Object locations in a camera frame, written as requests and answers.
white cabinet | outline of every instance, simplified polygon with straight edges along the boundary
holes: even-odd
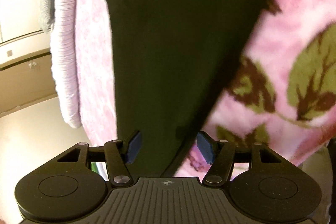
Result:
[[[0,0],[3,42],[40,30],[39,0]]]

cabinet door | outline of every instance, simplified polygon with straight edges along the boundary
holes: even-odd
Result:
[[[3,42],[39,31],[39,0],[0,0]]]
[[[0,114],[55,93],[50,54],[0,71]]]

green leaf pattern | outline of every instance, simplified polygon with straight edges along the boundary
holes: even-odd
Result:
[[[297,120],[323,115],[336,102],[336,24],[319,33],[297,57],[289,75],[288,103]]]
[[[265,145],[269,144],[269,134],[265,128],[264,123],[255,128],[244,138],[237,136],[222,126],[217,126],[217,138],[219,140],[228,140],[229,142],[234,142],[237,146],[240,147],[251,147],[255,142],[263,143]]]
[[[227,92],[258,114],[275,113],[301,127],[306,121],[325,114],[336,103],[336,23],[318,33],[298,55],[290,71],[287,101],[297,109],[296,121],[276,112],[276,93],[272,82],[259,62],[242,56],[241,67]],[[265,125],[240,138],[223,127],[217,127],[217,136],[249,146],[253,142],[268,144]]]

cabinet handle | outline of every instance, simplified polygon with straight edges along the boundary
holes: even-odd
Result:
[[[33,63],[29,63],[28,66],[30,69],[34,69],[33,67],[35,67],[37,65],[36,62],[33,62]]]

circular pad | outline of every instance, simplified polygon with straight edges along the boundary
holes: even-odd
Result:
[[[230,182],[229,193],[240,211],[260,222],[289,223],[308,217],[320,203],[319,185],[295,172],[246,171]]]
[[[53,176],[43,180],[39,189],[42,194],[53,198],[70,195],[78,188],[78,182],[67,176]]]
[[[286,199],[297,193],[297,186],[289,179],[271,177],[260,181],[259,190],[269,198]]]

